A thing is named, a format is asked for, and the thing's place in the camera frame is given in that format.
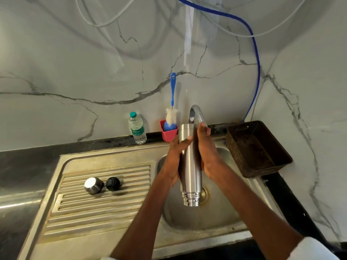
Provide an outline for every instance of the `wire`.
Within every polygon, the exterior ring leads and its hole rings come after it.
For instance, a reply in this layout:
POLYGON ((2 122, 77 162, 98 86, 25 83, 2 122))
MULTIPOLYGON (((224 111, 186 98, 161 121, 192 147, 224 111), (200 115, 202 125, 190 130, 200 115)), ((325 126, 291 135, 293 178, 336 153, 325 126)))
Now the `wire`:
POLYGON ((299 9, 300 7, 303 5, 303 3, 305 2, 306 0, 302 0, 302 2, 299 4, 299 6, 286 18, 284 19, 284 21, 282 21, 279 25, 271 28, 270 30, 267 30, 266 32, 263 32, 261 34, 252 34, 252 35, 249 35, 249 36, 246 36, 246 35, 242 35, 242 34, 236 34, 236 33, 233 33, 233 32, 230 32, 229 30, 223 28, 222 26, 220 26, 217 22, 213 21, 208 15, 206 15, 206 13, 202 12, 202 14, 212 23, 214 24, 215 26, 217 26, 220 30, 228 33, 228 34, 232 34, 233 36, 238 36, 238 37, 257 37, 257 36, 262 36, 264 34, 268 34, 270 33, 271 31, 279 28, 281 25, 283 25, 285 22, 287 22, 289 20, 290 17, 292 17, 299 9))
MULTIPOLYGON (((209 9, 209 8, 206 8, 206 7, 203 7, 203 6, 200 6, 198 4, 195 4, 195 3, 192 3, 192 2, 189 2, 187 0, 178 0, 190 7, 193 7, 197 10, 200 10, 200 11, 203 11, 203 12, 207 12, 207 13, 212 13, 212 14, 216 14, 216 15, 219 15, 219 16, 224 16, 224 17, 229 17, 229 18, 232 18, 234 20, 237 20, 239 22, 241 22, 249 31, 249 33, 251 35, 253 35, 253 31, 252 29, 250 28, 249 24, 243 20, 242 18, 238 17, 238 16, 235 16, 235 15, 232 15, 230 13, 224 13, 224 12, 220 12, 220 11, 216 11, 216 10, 213 10, 213 9, 209 9)), ((259 83, 260 83, 260 59, 259 59, 259 52, 258 52, 258 47, 257 47, 257 43, 255 41, 255 38, 252 37, 252 41, 253 41, 253 45, 254 45, 254 53, 255 53, 255 57, 256 57, 256 60, 257 60, 257 66, 258 66, 258 77, 257 77, 257 86, 256 86, 256 89, 255 89, 255 94, 254 94, 254 97, 252 99, 252 102, 247 110, 247 113, 245 114, 245 117, 243 118, 242 121, 245 121, 250 109, 252 108, 252 105, 254 103, 254 100, 257 96, 257 93, 258 93, 258 89, 259 89, 259 83)))
POLYGON ((100 28, 100 27, 105 27, 105 26, 108 26, 108 25, 112 24, 112 23, 113 23, 114 21, 116 21, 119 17, 121 17, 121 15, 129 8, 129 6, 130 6, 134 1, 135 1, 135 0, 130 0, 130 1, 127 3, 127 5, 124 6, 124 8, 123 8, 115 17, 111 18, 109 21, 97 25, 97 24, 94 24, 94 23, 88 21, 87 18, 85 18, 85 16, 83 15, 83 13, 82 13, 82 11, 81 11, 81 9, 80 9, 80 5, 78 4, 78 0, 75 0, 76 5, 77 5, 77 9, 78 9, 80 15, 82 16, 83 20, 84 20, 87 24, 89 24, 89 25, 91 25, 91 26, 93 26, 93 27, 98 27, 98 28, 100 28))

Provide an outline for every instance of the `blue brush handle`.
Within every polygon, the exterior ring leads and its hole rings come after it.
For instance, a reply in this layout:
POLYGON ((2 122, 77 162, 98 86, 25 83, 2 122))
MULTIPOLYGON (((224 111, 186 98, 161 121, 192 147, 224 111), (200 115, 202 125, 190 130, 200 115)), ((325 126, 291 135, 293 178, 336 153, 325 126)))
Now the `blue brush handle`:
POLYGON ((175 93, 175 85, 176 85, 176 73, 171 73, 171 107, 174 106, 174 93, 175 93))

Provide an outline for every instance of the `kitchen sink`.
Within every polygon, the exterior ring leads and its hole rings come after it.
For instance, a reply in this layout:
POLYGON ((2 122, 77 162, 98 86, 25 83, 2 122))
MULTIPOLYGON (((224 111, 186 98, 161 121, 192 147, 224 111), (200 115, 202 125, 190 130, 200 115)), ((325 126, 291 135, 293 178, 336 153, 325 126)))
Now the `kitchen sink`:
MULTIPOLYGON (((237 174, 225 147, 214 137, 221 158, 237 174)), ((18 260, 98 260, 108 256, 131 224, 163 166, 168 143, 145 144, 60 157, 18 260), (89 195, 84 181, 111 176, 122 187, 89 195)), ((281 218, 271 193, 260 178, 242 178, 281 218)), ((200 206, 183 205, 179 182, 165 201, 153 258, 165 258, 216 245, 250 239, 251 233, 220 189, 203 172, 200 206)))
MULTIPOLYGON (((217 148, 223 161, 237 170, 230 152, 226 148, 217 148)), ((157 173, 163 166, 165 157, 161 158, 157 173)), ((240 217, 219 187, 202 172, 202 197, 200 205, 189 207, 183 204, 179 181, 172 187, 166 198, 163 217, 175 229, 207 230, 231 224, 241 223, 240 217)))

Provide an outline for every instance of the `person's left hand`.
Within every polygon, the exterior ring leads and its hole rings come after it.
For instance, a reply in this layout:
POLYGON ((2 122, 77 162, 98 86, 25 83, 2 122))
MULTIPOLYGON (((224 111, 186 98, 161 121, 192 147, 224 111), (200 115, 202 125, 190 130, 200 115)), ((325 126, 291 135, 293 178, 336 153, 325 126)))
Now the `person's left hand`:
POLYGON ((176 135, 176 137, 170 142, 170 149, 165 158, 165 162, 160 173, 171 180, 171 187, 174 186, 178 180, 178 165, 180 154, 182 153, 182 151, 188 148, 192 141, 193 137, 189 136, 187 139, 178 143, 178 135, 176 135))

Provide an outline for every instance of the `sink drain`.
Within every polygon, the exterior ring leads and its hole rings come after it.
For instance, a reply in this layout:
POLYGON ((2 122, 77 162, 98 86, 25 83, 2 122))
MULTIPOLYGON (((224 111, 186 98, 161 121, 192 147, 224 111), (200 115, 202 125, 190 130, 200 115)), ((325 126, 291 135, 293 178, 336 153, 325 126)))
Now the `sink drain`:
POLYGON ((209 190, 207 189, 207 187, 203 187, 201 190, 201 196, 199 198, 199 205, 203 205, 207 203, 209 198, 210 198, 209 190))

